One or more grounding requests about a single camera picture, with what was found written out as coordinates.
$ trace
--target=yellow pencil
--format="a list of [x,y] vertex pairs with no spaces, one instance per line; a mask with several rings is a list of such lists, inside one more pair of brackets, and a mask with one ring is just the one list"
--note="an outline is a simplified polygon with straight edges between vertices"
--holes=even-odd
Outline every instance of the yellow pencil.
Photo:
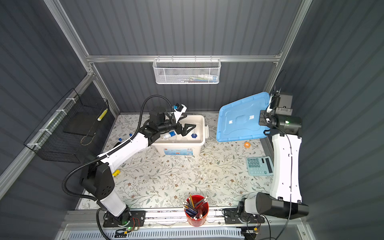
[[192,201],[192,195],[189,195],[189,199],[191,200],[192,207],[195,208],[195,205],[193,204],[193,201]]

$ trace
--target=box label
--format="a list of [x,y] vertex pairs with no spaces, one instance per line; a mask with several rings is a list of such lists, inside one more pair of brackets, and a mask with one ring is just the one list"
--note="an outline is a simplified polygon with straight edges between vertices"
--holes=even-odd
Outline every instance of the box label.
[[165,155],[193,155],[192,148],[164,148]]

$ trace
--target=calculator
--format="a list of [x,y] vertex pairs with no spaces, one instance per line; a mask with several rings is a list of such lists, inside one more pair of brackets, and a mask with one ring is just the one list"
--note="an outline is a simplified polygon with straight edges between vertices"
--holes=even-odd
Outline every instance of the calculator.
[[247,168],[251,176],[273,175],[273,163],[270,157],[247,157]]

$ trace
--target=floral pattern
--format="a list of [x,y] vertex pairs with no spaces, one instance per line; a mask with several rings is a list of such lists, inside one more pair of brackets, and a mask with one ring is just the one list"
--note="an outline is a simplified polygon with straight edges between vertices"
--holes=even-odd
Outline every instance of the floral pattern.
[[[245,141],[217,142],[218,113],[202,115],[210,132],[199,156],[161,156],[154,147],[148,147],[120,166],[115,190],[129,207],[181,207],[189,194],[207,196],[210,206],[236,206],[242,197],[269,192],[272,176],[249,176],[246,166],[247,157],[265,156],[260,141],[248,141],[248,149]],[[120,137],[129,138],[138,118],[119,115],[104,151],[113,148]],[[89,199],[82,199],[79,205],[79,209],[96,208],[98,205]]]

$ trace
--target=red cup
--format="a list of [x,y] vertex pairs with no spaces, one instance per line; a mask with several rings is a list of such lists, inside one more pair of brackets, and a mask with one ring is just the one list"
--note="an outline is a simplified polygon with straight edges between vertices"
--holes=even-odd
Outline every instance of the red cup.
[[[200,201],[202,199],[204,199],[203,196],[192,195],[192,201],[194,203],[197,203],[198,201]],[[190,206],[192,206],[192,204],[189,202],[189,198],[187,198],[187,202]],[[205,223],[205,221],[207,220],[207,215],[208,215],[208,210],[209,210],[208,202],[201,204],[199,206],[199,209],[201,209],[201,211],[202,211],[203,218],[193,219],[187,213],[185,213],[185,215],[187,216],[187,220],[188,220],[189,224],[194,226],[194,227],[199,227],[199,226],[203,225]]]

